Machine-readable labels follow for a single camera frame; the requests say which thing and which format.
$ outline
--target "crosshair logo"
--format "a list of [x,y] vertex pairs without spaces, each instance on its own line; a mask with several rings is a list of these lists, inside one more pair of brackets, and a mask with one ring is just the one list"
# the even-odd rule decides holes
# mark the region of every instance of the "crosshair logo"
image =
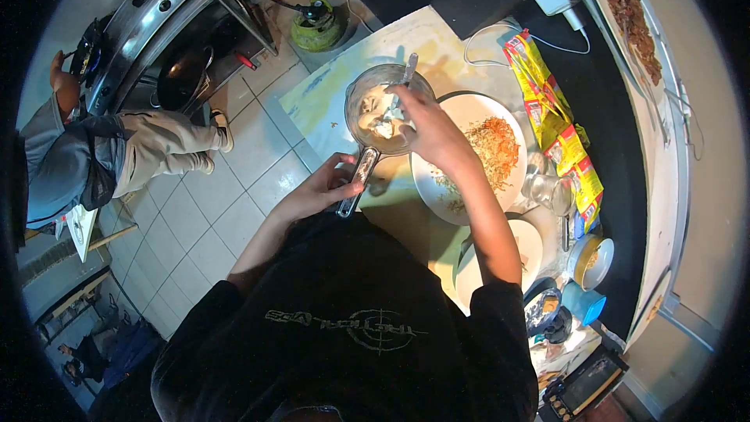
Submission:
[[387,309],[363,309],[353,313],[349,319],[358,322],[358,327],[347,329],[354,342],[366,349],[390,352],[406,347],[417,334],[411,326],[404,324],[401,314]]

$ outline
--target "red handle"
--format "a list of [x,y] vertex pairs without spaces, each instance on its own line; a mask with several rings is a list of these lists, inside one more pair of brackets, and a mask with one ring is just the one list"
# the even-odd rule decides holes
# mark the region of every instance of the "red handle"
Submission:
[[235,56],[237,57],[237,59],[238,59],[238,60],[239,60],[239,61],[240,61],[241,63],[245,64],[246,66],[248,66],[248,67],[249,67],[249,68],[251,68],[252,70],[256,70],[256,69],[258,68],[258,66],[256,66],[255,64],[253,64],[253,63],[252,63],[252,62],[250,61],[250,59],[246,58],[245,56],[243,56],[243,55],[242,55],[242,54],[240,54],[239,52],[235,52]]

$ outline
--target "blue lid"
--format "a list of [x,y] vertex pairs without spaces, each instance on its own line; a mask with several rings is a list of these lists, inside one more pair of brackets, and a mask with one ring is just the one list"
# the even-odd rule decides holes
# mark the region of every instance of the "blue lid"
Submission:
[[598,318],[599,315],[602,314],[605,303],[607,303],[607,297],[602,296],[594,303],[590,304],[588,311],[586,311],[586,316],[584,316],[584,321],[582,322],[582,324],[584,326],[588,326],[589,324],[593,323],[596,318]]

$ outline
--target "frying pan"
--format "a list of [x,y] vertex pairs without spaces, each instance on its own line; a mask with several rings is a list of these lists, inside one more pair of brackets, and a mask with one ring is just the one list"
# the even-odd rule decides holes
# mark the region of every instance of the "frying pan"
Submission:
[[211,84],[208,69],[214,60],[214,49],[190,48],[176,59],[168,61],[159,72],[156,91],[151,95],[151,106],[167,111],[182,111],[200,98]]
[[[404,136],[398,135],[386,139],[375,136],[371,131],[359,127],[359,116],[362,114],[362,102],[365,95],[379,85],[401,83],[405,69],[406,66],[399,64],[381,64],[371,67],[362,72],[346,88],[346,100],[344,102],[346,127],[349,128],[349,132],[359,144],[359,160],[351,181],[360,181],[364,185],[381,158],[404,155],[411,151]],[[432,87],[419,73],[414,72],[409,86],[422,92],[427,101],[435,101],[435,93]],[[341,201],[336,214],[344,218],[350,216],[356,209],[361,196],[362,193],[360,192],[354,197]]]

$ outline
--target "white charger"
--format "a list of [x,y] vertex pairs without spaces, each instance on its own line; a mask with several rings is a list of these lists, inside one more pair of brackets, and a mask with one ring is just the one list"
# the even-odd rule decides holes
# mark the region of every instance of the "white charger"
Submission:
[[570,23],[570,27],[573,31],[578,31],[584,27],[578,15],[573,10],[573,5],[580,2],[579,0],[535,0],[539,5],[539,8],[547,16],[551,17],[554,14],[562,13],[562,15]]

